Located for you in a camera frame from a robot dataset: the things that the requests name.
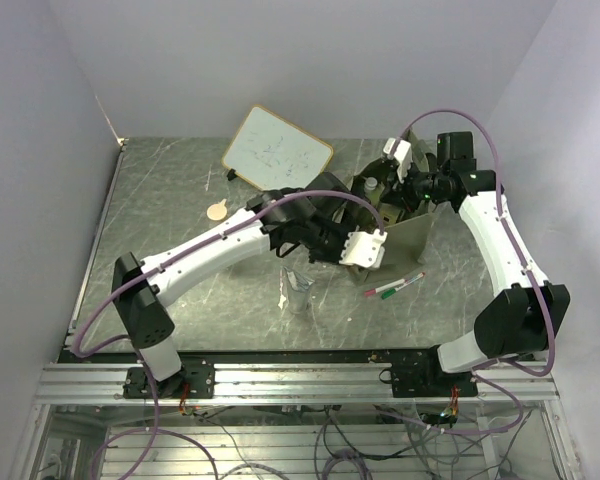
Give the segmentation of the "yellow-green pump bottle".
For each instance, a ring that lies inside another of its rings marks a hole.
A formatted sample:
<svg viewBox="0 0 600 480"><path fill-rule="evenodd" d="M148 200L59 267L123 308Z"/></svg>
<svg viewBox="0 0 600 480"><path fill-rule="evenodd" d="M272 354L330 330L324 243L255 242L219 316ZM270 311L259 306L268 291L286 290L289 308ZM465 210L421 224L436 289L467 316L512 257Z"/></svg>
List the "yellow-green pump bottle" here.
<svg viewBox="0 0 600 480"><path fill-rule="evenodd" d="M364 195L370 204L376 204L382 193L382 185L375 177L367 177L363 185Z"/></svg>

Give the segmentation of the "olive canvas bag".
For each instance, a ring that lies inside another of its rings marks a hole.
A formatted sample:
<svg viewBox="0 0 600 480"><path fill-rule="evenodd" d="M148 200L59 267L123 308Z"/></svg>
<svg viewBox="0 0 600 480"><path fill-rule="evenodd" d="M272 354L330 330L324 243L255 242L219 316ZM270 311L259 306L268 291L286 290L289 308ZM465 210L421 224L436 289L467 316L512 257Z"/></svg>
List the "olive canvas bag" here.
<svg viewBox="0 0 600 480"><path fill-rule="evenodd" d="M423 172L429 172L437 166L436 158L427 143L419 139L410 130L404 141L411 144L413 165ZM380 158L370 162L362 170L356 172L350 183L351 193L365 199L379 212L383 218L388 238L383 244L384 257L377 269L363 269L358 266L348 267L349 276L357 286L371 286L397 280L406 274L417 270L428 236L434 221L431 204L422 201L415 210L409 211L403 206L393 206L380 202L380 193L385 186L385 180L390 176L392 165L383 161L384 151L390 150L391 145L382 147ZM367 192L364 183L368 177L377 180L374 192ZM355 221L361 230L373 230L377 227L375 218L357 204L347 203L344 207L343 223Z"/></svg>

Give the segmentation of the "green bottle beige cap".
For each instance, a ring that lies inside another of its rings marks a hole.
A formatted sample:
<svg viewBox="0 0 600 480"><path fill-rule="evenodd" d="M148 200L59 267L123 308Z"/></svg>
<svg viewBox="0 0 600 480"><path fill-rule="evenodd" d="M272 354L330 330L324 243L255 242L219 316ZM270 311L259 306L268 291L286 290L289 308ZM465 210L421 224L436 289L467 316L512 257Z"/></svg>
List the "green bottle beige cap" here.
<svg viewBox="0 0 600 480"><path fill-rule="evenodd" d="M228 215L227 200L223 199L217 203L210 205L206 210L206 215L209 220L222 221Z"/></svg>

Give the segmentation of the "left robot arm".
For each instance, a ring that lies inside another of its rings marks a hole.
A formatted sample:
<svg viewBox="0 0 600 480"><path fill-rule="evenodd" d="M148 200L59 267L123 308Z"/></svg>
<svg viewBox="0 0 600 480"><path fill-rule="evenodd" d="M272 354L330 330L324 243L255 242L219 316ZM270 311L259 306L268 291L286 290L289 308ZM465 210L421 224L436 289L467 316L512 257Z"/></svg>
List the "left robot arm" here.
<svg viewBox="0 0 600 480"><path fill-rule="evenodd" d="M263 253L282 258L304 247L310 262L338 263L356 226L335 214L355 200L333 174L321 173L305 188L265 190L211 230L153 257L119 257L113 304L146 363L129 370L125 397L210 397L211 371L182 361L168 307L207 278Z"/></svg>

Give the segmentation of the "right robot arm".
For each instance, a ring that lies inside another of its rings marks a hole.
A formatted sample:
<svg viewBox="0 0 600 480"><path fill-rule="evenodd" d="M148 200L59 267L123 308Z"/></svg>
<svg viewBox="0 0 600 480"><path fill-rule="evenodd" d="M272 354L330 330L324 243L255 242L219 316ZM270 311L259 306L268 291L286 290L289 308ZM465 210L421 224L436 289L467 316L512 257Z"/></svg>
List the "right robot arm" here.
<svg viewBox="0 0 600 480"><path fill-rule="evenodd" d="M480 170L470 132L438 137L436 167L423 171L411 144L390 138L383 148L390 164L388 197L409 211L423 202L448 203L471 232L489 272L494 298L478 315L471 332L437 349L438 361L420 373L430 394L445 394L456 373L543 352L553 368L556 335L571 297L563 284L553 284L532 259L511 218L502 186L493 170Z"/></svg>

